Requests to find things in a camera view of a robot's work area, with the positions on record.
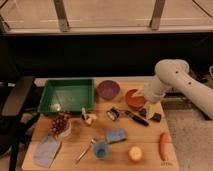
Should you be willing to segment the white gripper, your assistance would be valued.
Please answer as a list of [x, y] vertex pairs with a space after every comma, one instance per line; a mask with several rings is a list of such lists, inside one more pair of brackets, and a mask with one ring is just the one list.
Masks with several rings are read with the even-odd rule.
[[140, 116], [151, 117], [151, 120], [155, 121], [155, 122], [161, 121], [162, 115], [159, 114], [159, 112], [160, 112], [160, 108], [159, 108], [158, 104], [152, 104], [150, 102], [147, 102], [145, 104], [144, 108], [139, 110]]

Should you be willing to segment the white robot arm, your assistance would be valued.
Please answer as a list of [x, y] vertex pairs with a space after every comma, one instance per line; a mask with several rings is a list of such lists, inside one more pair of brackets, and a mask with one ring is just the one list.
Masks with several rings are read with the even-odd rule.
[[213, 120], [213, 89], [189, 75], [189, 64], [185, 60], [160, 60], [154, 71], [153, 79], [143, 89], [148, 102], [159, 102], [170, 88], [175, 88]]

